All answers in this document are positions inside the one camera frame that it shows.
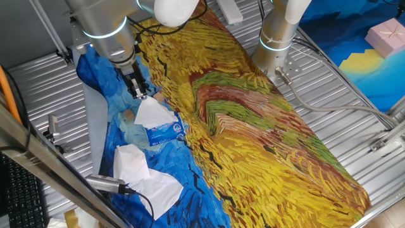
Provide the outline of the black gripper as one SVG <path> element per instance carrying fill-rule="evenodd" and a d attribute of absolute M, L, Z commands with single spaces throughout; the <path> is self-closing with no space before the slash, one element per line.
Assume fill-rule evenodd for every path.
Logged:
<path fill-rule="evenodd" d="M 126 63 L 119 68 L 121 78 L 127 86 L 128 92 L 136 99 L 145 99 L 147 96 L 147 84 L 136 61 Z"/>

